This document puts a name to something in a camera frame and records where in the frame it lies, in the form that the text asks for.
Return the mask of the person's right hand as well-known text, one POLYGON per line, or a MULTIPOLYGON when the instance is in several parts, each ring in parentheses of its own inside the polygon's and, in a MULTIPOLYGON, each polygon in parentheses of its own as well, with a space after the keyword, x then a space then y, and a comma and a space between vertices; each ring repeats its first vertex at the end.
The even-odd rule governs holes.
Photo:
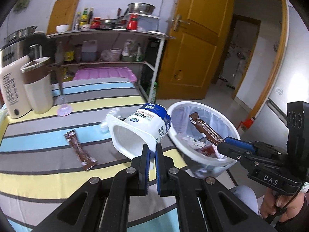
POLYGON ((260 214, 266 219, 269 215, 274 215, 278 208, 286 209, 279 222, 286 222, 294 218, 302 209, 305 203, 305 193, 300 192, 295 198, 291 196, 279 195, 275 197, 270 188, 266 189, 260 206, 260 214))

